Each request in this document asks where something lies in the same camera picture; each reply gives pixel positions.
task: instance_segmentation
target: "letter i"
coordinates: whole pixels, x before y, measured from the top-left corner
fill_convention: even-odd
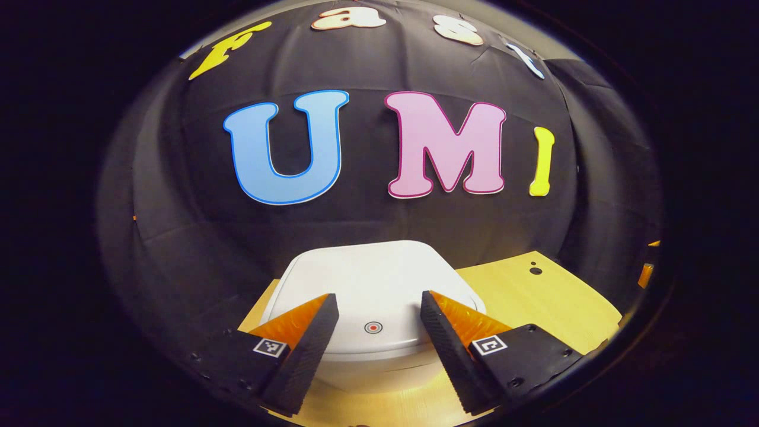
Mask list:
[[[551,172],[551,151],[556,139],[546,128],[537,127],[534,132],[537,139],[537,166],[535,180],[530,184],[530,196],[543,197],[551,187],[548,176]]]

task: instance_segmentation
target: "letter u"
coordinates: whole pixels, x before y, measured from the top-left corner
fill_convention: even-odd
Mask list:
[[[274,170],[269,147],[269,121],[277,115],[275,103],[259,103],[239,109],[224,120],[231,135],[232,161],[242,190],[265,204],[296,204],[327,192],[340,175],[338,111],[348,103],[342,90],[318,90],[299,96],[296,109],[308,117],[311,164],[297,175]]]

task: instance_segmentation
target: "black soft finger pad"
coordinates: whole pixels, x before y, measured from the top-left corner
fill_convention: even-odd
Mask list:
[[[247,399],[263,389],[289,351],[286,343],[226,330],[192,353],[190,359],[204,378]]]
[[[503,386],[509,401],[548,383],[582,357],[535,324],[472,341],[469,350]]]
[[[477,415],[499,399],[498,385],[477,366],[432,294],[422,293],[421,319],[465,412]]]
[[[338,316],[335,294],[329,294],[297,346],[264,389],[262,406],[285,416],[301,410]]]

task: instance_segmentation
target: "white plastic container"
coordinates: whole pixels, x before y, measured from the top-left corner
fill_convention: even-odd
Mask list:
[[[480,297],[434,249],[402,240],[298,255],[274,289],[261,323],[334,293],[340,318],[317,378],[351,393],[419,387],[442,370],[419,315],[425,290],[485,313]]]

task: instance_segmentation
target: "pink letter m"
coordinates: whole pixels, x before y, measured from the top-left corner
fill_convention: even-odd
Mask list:
[[[432,161],[446,192],[453,191],[472,157],[471,174],[464,190],[492,194],[503,190],[501,176],[501,124],[506,113],[489,103],[475,103],[456,133],[440,105],[428,93],[395,92],[385,105],[398,114],[400,164],[398,178],[388,185],[394,198],[420,198],[432,192],[424,175],[424,154]]]

